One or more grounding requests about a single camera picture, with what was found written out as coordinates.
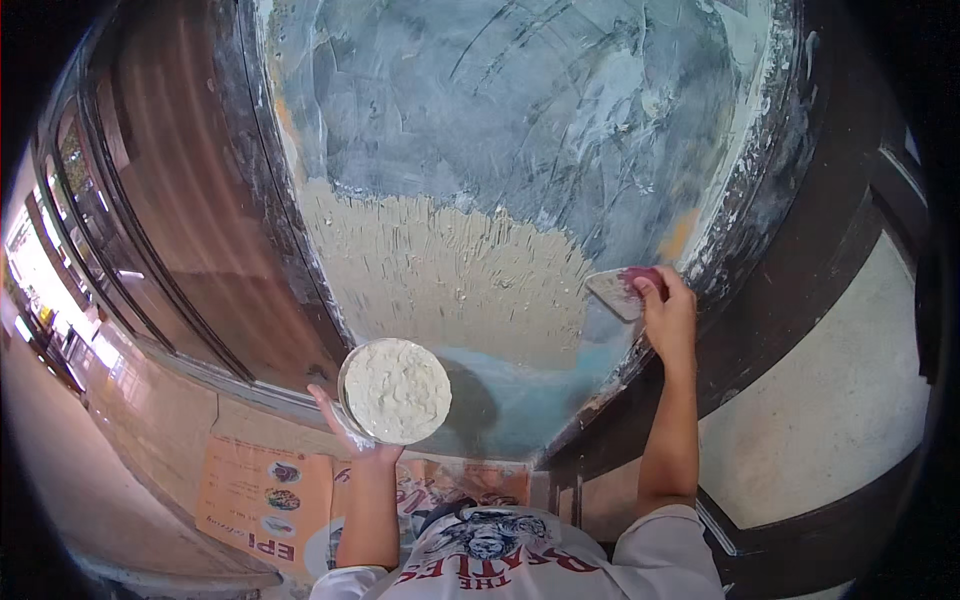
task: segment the left hand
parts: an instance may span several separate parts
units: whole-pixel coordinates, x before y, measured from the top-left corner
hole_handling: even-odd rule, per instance
[[[306,390],[312,394],[317,401],[317,407],[320,408],[320,412],[324,413],[326,423],[330,426],[334,435],[337,436],[337,440],[347,451],[347,454],[350,455],[352,461],[370,461],[389,466],[396,464],[396,461],[400,458],[400,453],[403,452],[402,445],[380,444],[367,441],[364,441],[366,442],[365,444],[358,444],[355,441],[355,436],[348,434],[340,422],[337,421],[337,418],[333,416],[333,408],[330,406],[330,396],[326,394],[324,389],[319,385],[310,384],[306,387]]]

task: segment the hand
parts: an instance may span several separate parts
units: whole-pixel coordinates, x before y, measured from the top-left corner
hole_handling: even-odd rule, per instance
[[[333,416],[330,396],[326,394],[323,388],[311,383],[306,387],[306,391],[317,400],[317,407],[320,408],[320,412],[324,413],[326,424],[330,426],[333,434],[337,436],[337,440],[340,441],[352,461],[369,461],[390,467],[396,464],[396,461],[400,458],[400,453],[403,452],[402,445],[380,444],[358,439],[354,434],[344,430],[343,425]]]
[[[692,375],[697,371],[693,353],[696,340],[697,297],[672,267],[654,267],[663,278],[667,300],[646,277],[634,279],[643,298],[643,324],[647,339],[657,351],[668,373]]]

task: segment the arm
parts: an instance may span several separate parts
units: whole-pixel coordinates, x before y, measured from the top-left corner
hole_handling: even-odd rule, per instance
[[[697,300],[677,272],[656,267],[669,297],[660,299],[656,285],[638,277],[643,297],[643,323],[650,344],[663,362],[663,392],[640,460],[636,484],[638,516],[668,504],[694,505],[700,469],[697,442],[697,363],[693,347]]]
[[[330,398],[316,385],[307,390],[317,400],[327,424],[350,454],[349,503],[344,532],[337,548],[337,566],[382,566],[399,561],[400,532],[396,523],[396,461],[401,445],[358,448],[333,416]]]

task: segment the wall putty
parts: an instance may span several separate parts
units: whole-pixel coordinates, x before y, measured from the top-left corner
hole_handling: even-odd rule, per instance
[[[304,222],[357,341],[451,370],[425,451],[524,458],[630,328],[595,271],[678,259],[742,140],[759,0],[258,0]]]

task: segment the man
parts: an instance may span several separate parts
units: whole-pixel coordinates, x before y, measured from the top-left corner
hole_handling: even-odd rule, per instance
[[[311,386],[353,461],[338,568],[317,581],[311,600],[723,598],[693,510],[699,469],[696,297],[673,269],[656,269],[666,301],[646,278],[634,286],[643,298],[646,336],[663,361],[663,393],[640,461],[638,519],[620,536],[612,562],[587,534],[553,515],[497,507],[428,518],[410,559],[396,569],[395,465],[403,448],[357,448],[338,430],[329,398]]]

